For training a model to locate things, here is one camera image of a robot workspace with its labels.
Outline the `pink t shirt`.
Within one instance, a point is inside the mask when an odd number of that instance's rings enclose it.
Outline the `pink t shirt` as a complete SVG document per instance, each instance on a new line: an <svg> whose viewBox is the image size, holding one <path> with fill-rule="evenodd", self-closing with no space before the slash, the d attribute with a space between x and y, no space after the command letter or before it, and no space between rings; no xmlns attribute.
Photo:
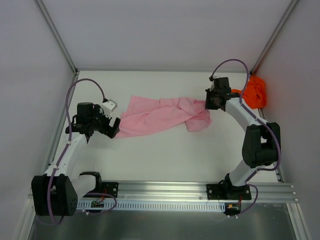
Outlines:
<svg viewBox="0 0 320 240"><path fill-rule="evenodd" d="M181 124L185 124L188 132L200 132L212 123L205 101L191 97L132 96L120 119L117 138L152 135Z"/></svg>

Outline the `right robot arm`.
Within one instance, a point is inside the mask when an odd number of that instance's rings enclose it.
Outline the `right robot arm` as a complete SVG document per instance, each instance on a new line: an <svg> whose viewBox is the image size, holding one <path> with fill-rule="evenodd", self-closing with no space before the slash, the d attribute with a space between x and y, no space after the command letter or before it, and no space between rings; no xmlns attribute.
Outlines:
<svg viewBox="0 0 320 240"><path fill-rule="evenodd" d="M209 200L251 200L249 180L259 171L272 172L281 158L280 126L256 116L241 94L232 92L228 77L210 77L205 108L223 110L244 130L242 160L218 184L207 184Z"/></svg>

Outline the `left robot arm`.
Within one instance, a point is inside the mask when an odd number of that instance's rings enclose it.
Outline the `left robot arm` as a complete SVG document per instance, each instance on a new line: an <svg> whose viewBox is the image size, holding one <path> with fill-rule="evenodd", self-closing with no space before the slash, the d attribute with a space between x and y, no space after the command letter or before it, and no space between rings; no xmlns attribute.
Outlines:
<svg viewBox="0 0 320 240"><path fill-rule="evenodd" d="M37 216L70 217L77 209L78 201L86 195L97 197L106 191L101 174L83 171L71 179L80 152L85 149L95 132L113 139L120 131L120 118L113 125L112 113L117 103L104 99L102 104L81 102L76 114L67 116L64 146L59 156L47 167L42 175L31 181L31 190Z"/></svg>

